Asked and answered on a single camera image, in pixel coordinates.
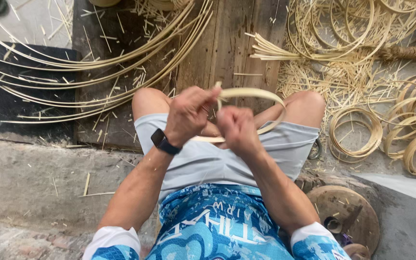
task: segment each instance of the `wooden plank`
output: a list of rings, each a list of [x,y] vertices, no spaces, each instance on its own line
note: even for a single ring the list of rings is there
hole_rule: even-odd
[[[124,50],[124,53],[128,53],[132,50],[135,50],[147,42],[147,38],[144,37],[144,28],[143,25],[144,17],[138,16],[135,13],[130,13],[126,11],[127,9],[133,8],[134,2],[133,1],[121,1],[116,6],[113,6],[109,9],[106,9],[106,13],[100,19],[102,27],[104,28],[104,32],[107,36],[116,37],[117,40],[108,40],[109,45],[111,47],[112,53],[110,53],[109,48],[105,42],[105,39],[101,38],[102,30],[99,26],[98,19],[96,15],[88,15],[81,17],[80,15],[84,13],[82,9],[85,10],[93,10],[93,6],[88,1],[78,1],[75,2],[74,5],[74,14],[73,14],[73,48],[80,51],[83,56],[86,56],[89,53],[89,45],[86,41],[85,32],[83,26],[86,29],[91,48],[94,54],[94,57],[101,57],[101,60],[110,59],[116,56],[119,56],[121,52]],[[119,24],[117,18],[117,12],[120,17],[120,21],[123,25],[123,29],[125,33],[123,33],[121,26]],[[160,24],[153,21],[153,19],[149,18],[149,21],[153,24]],[[153,32],[154,27],[148,28],[150,34]],[[167,44],[159,53],[155,56],[151,57],[149,61],[143,64],[144,68],[146,69],[147,76],[146,79],[150,79],[153,75],[159,72],[162,68],[165,67],[167,62],[174,56],[174,53],[171,53],[167,56],[166,59],[162,60],[163,57],[173,48],[177,49],[179,43],[179,39],[175,39]],[[122,66],[127,67],[137,59],[132,61],[123,62],[121,63]],[[90,79],[96,79],[103,77],[107,74],[115,73],[119,70],[123,69],[121,66],[109,66],[107,68],[96,69],[92,71],[83,71],[78,73],[78,79],[81,81],[86,81]],[[133,79],[142,73],[141,70],[132,70],[128,72],[125,78],[122,75],[117,85],[120,89],[115,89],[112,92],[112,95],[116,95],[126,90],[130,90],[133,88]],[[172,77],[175,78],[176,70],[172,72]],[[109,93],[111,88],[115,83],[116,78],[108,80],[106,82],[102,82],[100,84],[95,84],[93,86],[84,87],[78,90],[78,100],[79,101],[88,101],[92,98],[100,99],[105,98]],[[169,77],[161,80],[157,83],[154,88],[159,90],[163,90],[165,86],[168,85]],[[166,92],[173,88],[175,81],[173,80],[166,88]],[[105,112],[102,114],[101,119],[103,121],[99,121],[95,130],[92,128],[95,125],[95,121],[98,119],[98,115],[87,117],[81,120],[78,120],[78,139],[85,143],[98,143],[102,145],[104,138],[106,138],[105,143],[109,146],[115,147],[126,147],[131,148],[132,150],[140,150],[141,145],[137,141],[134,141],[134,134],[136,133],[134,127],[134,121],[130,121],[133,118],[131,102],[123,104],[116,109],[113,110],[115,115],[118,118],[115,118],[113,114],[110,113],[110,121],[108,127],[108,134],[105,135],[105,129],[107,128],[107,118],[104,117],[108,114]],[[99,141],[97,141],[98,134],[102,130],[104,133],[101,135]]]
[[[213,55],[213,35],[216,28],[218,2],[220,1],[213,0],[213,16],[211,17],[211,21],[206,27],[202,37],[198,40],[198,43],[179,65],[176,81],[176,94],[181,93],[181,91],[189,86],[199,86],[203,89],[210,88],[210,67],[211,57]],[[202,0],[197,1],[194,10],[200,10],[202,3]],[[186,23],[193,20],[197,15],[198,12],[192,12],[188,16]]]
[[[243,86],[243,77],[234,76],[245,70],[251,16],[255,0],[225,0],[218,5],[214,52],[211,60],[210,86],[222,81],[223,88]]]
[[[265,39],[281,47],[286,33],[287,5],[287,0],[255,0],[250,26],[251,33],[259,33]],[[276,19],[275,23],[271,23],[269,18]],[[250,38],[248,56],[254,53],[253,44],[255,44],[255,40]],[[243,76],[245,78],[243,87],[261,88],[275,92],[279,68],[280,61],[261,61],[248,58],[245,71],[242,73],[263,74],[263,76]],[[253,97],[242,97],[238,99],[237,105],[252,108],[257,114],[271,107],[273,102]]]

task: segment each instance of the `man's left hand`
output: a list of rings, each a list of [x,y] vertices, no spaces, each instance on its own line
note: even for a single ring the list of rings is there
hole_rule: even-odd
[[[208,123],[208,111],[220,92],[220,87],[206,91],[192,86],[171,102],[165,135],[172,146],[182,148],[200,134]]]

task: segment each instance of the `black mat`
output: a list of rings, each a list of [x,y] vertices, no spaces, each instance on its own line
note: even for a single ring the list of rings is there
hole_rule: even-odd
[[[75,50],[54,48],[54,47],[44,47],[38,45],[29,45],[34,50],[40,51],[49,56],[70,60],[77,60],[77,52]],[[28,50],[21,44],[16,44],[16,50],[22,51],[27,55],[32,57],[40,58],[43,60],[50,60],[47,57],[44,57],[36,52]],[[0,59],[2,60],[7,50],[0,45]],[[44,67],[46,65],[34,62],[27,58],[21,57],[18,54],[11,53],[6,59],[7,62],[12,62],[15,64],[31,66],[31,67]],[[0,71],[18,77],[19,75],[29,75],[38,78],[49,78],[56,79],[59,82],[64,83],[62,77],[65,77],[67,81],[75,80],[75,73],[73,72],[50,72],[44,70],[30,70],[28,68],[23,68],[20,66],[14,66],[0,62]],[[21,85],[28,86],[48,86],[42,84],[28,83],[26,81],[18,80],[11,78],[9,76],[4,76],[2,79],[7,82],[12,82]],[[10,85],[0,81],[0,85],[8,86],[14,90],[20,91],[22,93],[28,94],[33,97],[55,100],[62,102],[74,102],[75,101],[75,89],[68,90],[40,90],[40,89],[29,89],[26,87],[19,87]],[[28,118],[19,118],[17,115],[24,116],[39,116],[39,112],[42,111],[41,116],[59,116],[75,113],[75,109],[72,108],[61,108],[56,107],[52,108],[48,105],[38,104],[34,102],[24,102],[22,98],[16,97],[5,90],[0,88],[0,121],[3,120],[23,120],[23,121],[36,121],[37,119],[28,119]],[[62,122],[62,123],[46,123],[46,124],[13,124],[13,123],[2,123],[0,122],[0,139],[12,140],[17,142],[26,142],[26,143],[45,143],[45,142],[54,142],[59,143],[65,140],[67,143],[75,143],[76,139],[74,138],[74,123],[72,121]]]

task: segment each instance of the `person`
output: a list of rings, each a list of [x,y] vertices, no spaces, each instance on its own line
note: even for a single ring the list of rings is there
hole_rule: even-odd
[[[193,86],[174,100],[156,89],[136,92],[145,156],[111,199],[84,260],[139,259],[136,232],[157,203],[162,227],[146,259],[350,259],[294,184],[318,137],[323,98],[311,91],[287,97],[284,121],[258,136],[282,106],[257,116],[224,106],[214,125],[208,111],[220,91]],[[226,141],[191,141],[196,135]],[[279,228],[291,236],[290,249]]]

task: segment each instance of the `watch strap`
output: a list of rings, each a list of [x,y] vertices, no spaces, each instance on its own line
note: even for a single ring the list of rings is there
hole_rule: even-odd
[[[160,142],[157,148],[171,155],[177,155],[179,152],[181,152],[180,148],[174,147],[168,142],[166,136],[163,138],[163,140]]]

